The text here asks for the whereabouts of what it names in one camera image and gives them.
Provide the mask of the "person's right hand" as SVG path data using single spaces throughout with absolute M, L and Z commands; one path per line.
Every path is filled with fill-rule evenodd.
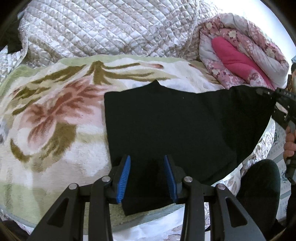
M 292 132 L 290 127 L 288 126 L 285 130 L 286 137 L 285 137 L 285 144 L 283 146 L 284 153 L 283 158 L 286 161 L 288 158 L 293 157 L 296 151 L 296 144 L 295 144 L 295 131 Z

